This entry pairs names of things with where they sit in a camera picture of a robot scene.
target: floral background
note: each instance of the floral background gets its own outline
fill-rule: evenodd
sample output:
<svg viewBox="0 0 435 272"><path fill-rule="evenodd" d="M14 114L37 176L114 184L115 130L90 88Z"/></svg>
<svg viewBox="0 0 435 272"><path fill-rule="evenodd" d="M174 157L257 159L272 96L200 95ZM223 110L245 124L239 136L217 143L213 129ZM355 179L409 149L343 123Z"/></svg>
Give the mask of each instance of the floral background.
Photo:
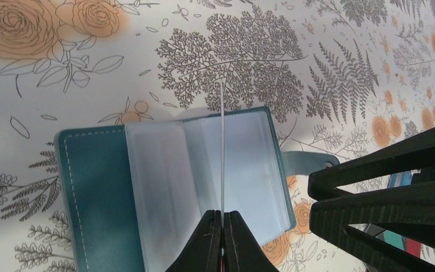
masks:
<svg viewBox="0 0 435 272"><path fill-rule="evenodd" d="M0 271L75 271L58 131L216 112L222 88L227 110L271 109L283 151L389 146L435 126L430 3L0 0ZM288 177L297 225L264 252L280 271L364 271L309 232L306 183Z"/></svg>

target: teal leather cover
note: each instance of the teal leather cover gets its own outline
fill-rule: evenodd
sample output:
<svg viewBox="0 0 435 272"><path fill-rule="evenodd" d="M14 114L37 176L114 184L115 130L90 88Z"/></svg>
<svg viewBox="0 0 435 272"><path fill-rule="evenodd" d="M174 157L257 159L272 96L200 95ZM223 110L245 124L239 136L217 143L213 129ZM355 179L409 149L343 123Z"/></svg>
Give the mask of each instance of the teal leather cover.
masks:
<svg viewBox="0 0 435 272"><path fill-rule="evenodd" d="M269 113L267 107L240 113L248 111ZM339 163L328 154L282 156L273 125L271 130L284 182L285 176ZM56 135L55 143L78 271L144 271L124 126L68 129Z"/></svg>

